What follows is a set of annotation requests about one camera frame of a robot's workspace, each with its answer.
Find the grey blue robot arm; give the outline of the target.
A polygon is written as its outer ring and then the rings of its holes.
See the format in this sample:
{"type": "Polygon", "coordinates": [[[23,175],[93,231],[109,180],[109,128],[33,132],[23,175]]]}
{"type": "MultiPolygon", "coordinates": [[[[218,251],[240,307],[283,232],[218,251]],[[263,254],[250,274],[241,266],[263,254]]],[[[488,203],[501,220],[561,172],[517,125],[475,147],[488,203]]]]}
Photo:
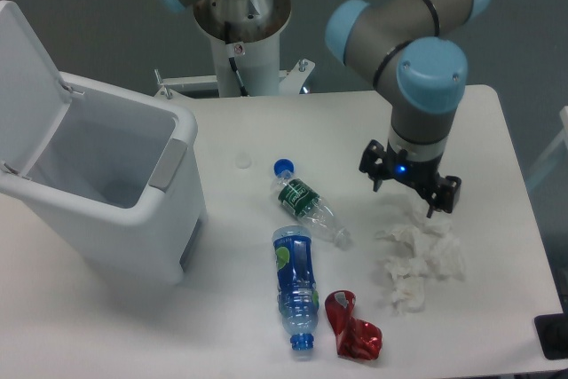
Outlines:
{"type": "MultiPolygon", "coordinates": [[[[192,10],[209,38],[217,87],[226,97],[279,91],[281,30],[291,0],[162,0],[192,10]]],[[[468,61],[446,34],[474,19],[491,0],[392,0],[374,7],[349,0],[331,15],[325,43],[391,107],[386,144],[371,142],[360,170],[375,186],[393,179],[414,189],[430,211],[450,213],[461,180],[438,171],[465,92],[468,61]]]]}

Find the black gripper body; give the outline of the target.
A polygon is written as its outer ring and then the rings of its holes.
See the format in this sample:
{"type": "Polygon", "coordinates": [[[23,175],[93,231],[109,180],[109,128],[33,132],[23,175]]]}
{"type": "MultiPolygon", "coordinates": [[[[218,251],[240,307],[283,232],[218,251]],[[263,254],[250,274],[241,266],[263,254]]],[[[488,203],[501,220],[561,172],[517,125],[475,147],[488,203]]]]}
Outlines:
{"type": "Polygon", "coordinates": [[[441,159],[442,155],[439,155],[424,162],[412,161],[406,150],[396,153],[391,144],[388,144],[381,165],[380,178],[394,179],[413,188],[422,198],[428,199],[439,188],[438,168],[441,159]]]}

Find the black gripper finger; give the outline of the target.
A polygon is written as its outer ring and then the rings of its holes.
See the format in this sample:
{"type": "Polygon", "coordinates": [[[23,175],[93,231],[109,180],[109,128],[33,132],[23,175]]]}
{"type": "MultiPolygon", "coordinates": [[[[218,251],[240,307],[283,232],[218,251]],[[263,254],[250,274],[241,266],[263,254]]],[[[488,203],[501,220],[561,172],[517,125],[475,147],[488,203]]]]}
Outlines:
{"type": "Polygon", "coordinates": [[[460,199],[462,180],[457,176],[437,176],[433,191],[427,198],[429,209],[426,217],[432,218],[435,212],[452,214],[460,199]]]}
{"type": "Polygon", "coordinates": [[[387,152],[382,144],[372,139],[360,159],[359,171],[366,174],[373,182],[373,191],[377,192],[383,181],[387,178],[385,161],[387,152]]]}

